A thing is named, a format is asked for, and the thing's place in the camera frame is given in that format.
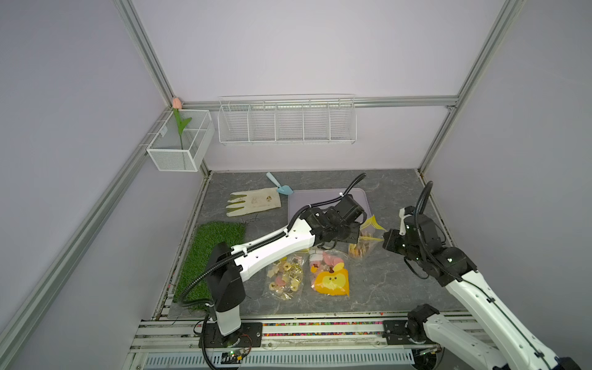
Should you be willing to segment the clear ziploc bag of cookies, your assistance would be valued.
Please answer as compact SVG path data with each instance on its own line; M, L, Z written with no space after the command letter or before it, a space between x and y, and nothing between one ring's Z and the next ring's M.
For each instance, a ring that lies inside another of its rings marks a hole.
M368 257L377 245L384 242L385 232L376 217L371 216L361 225L357 242L348 245L348 256L358 260Z

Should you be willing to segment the ziploc bag with yellow toy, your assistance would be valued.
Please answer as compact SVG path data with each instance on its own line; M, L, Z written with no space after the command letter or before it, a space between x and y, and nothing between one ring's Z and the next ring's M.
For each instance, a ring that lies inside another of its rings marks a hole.
M311 288L319 294L350 296L348 256L341 251L314 249L309 252Z

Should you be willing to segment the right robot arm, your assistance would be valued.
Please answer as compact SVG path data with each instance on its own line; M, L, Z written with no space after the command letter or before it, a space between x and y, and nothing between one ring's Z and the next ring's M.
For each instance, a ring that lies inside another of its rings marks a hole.
M413 206L399 211L400 226L385 233L383 247L415 262L423 279L434 278L481 325L493 345L454 325L431 305L408 313L406 335L416 344L435 342L474 369L578 369L570 357L560 357L544 345L503 303L473 261L459 248L447 247L439 227L425 214L433 182L428 182Z

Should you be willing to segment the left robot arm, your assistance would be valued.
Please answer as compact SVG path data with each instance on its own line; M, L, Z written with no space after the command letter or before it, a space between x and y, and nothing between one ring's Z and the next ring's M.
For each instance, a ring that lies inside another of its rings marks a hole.
M178 302L184 307L205 304L203 323L212 317L223 337L239 335L244 283L254 274L297 251L324 250L327 243L333 249L338 243L357 241L358 218L367 213L350 192L365 178L365 173L359 174L336 198L304 206L287 226L271 234L233 247L225 243L215 246L205 271L183 289Z

